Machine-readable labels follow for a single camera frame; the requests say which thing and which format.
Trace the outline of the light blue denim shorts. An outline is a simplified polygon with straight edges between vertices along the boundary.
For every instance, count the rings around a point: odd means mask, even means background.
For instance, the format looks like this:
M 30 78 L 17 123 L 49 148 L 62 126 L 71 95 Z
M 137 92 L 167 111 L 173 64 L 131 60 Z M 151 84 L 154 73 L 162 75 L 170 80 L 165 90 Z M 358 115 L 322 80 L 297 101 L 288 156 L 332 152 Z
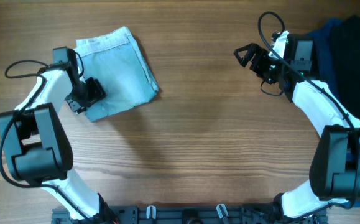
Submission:
M 76 40 L 85 78 L 97 79 L 106 97 L 85 111 L 91 121 L 127 111 L 148 103 L 159 86 L 128 27 Z

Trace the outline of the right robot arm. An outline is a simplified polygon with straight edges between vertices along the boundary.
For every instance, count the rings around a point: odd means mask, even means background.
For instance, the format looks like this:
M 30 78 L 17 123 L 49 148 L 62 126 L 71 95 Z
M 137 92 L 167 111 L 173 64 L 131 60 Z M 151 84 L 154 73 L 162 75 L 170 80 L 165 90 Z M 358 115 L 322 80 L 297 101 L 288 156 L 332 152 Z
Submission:
M 278 83 L 281 94 L 306 114 L 320 138 L 308 180 L 256 208 L 271 222 L 291 222 L 330 207 L 360 207 L 360 119 L 332 94 L 314 41 L 288 40 L 272 51 L 252 43 L 234 55 L 264 83 Z

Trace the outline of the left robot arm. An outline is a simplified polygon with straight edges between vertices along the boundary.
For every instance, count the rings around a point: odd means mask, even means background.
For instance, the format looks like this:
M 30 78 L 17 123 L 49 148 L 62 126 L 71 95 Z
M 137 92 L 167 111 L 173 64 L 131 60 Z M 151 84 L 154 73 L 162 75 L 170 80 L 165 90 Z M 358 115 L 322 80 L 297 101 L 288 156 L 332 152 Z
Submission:
M 0 173 L 23 189 L 43 189 L 69 212 L 73 223 L 105 223 L 114 214 L 73 168 L 73 152 L 58 113 L 65 101 L 87 100 L 73 62 L 43 64 L 37 83 L 14 110 L 0 113 Z

